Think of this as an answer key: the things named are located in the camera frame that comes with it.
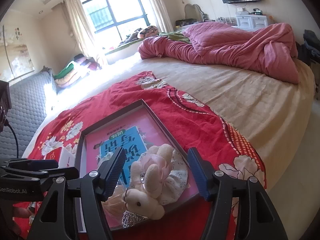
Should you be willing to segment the person's left hand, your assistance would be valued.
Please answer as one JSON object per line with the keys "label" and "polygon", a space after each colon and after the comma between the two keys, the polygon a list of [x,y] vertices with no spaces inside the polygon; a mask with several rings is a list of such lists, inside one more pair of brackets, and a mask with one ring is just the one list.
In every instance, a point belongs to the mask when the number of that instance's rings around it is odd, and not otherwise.
{"label": "person's left hand", "polygon": [[9,214],[11,215],[9,219],[9,228],[17,235],[20,235],[22,231],[15,222],[15,218],[29,218],[32,215],[31,211],[23,207],[13,206],[12,211],[10,211]]}

